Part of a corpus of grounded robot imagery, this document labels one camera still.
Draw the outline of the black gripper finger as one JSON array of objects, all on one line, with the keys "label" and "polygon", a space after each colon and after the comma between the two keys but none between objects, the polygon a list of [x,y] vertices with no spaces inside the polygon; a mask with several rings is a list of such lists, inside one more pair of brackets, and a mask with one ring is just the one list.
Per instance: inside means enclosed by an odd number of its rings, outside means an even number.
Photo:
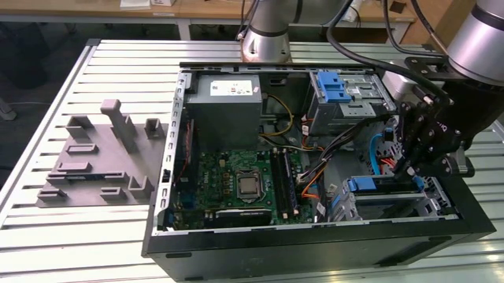
[{"label": "black gripper finger", "polygon": [[436,148],[429,146],[427,153],[419,158],[419,162],[412,167],[413,173],[423,177],[448,177],[464,175],[464,142],[458,150],[437,154]]},{"label": "black gripper finger", "polygon": [[395,168],[395,179],[405,180],[411,177],[408,169],[412,167],[416,174],[416,168],[425,160],[427,145],[423,139],[425,138],[428,104],[403,102],[399,110],[397,141],[401,144],[401,158]]}]

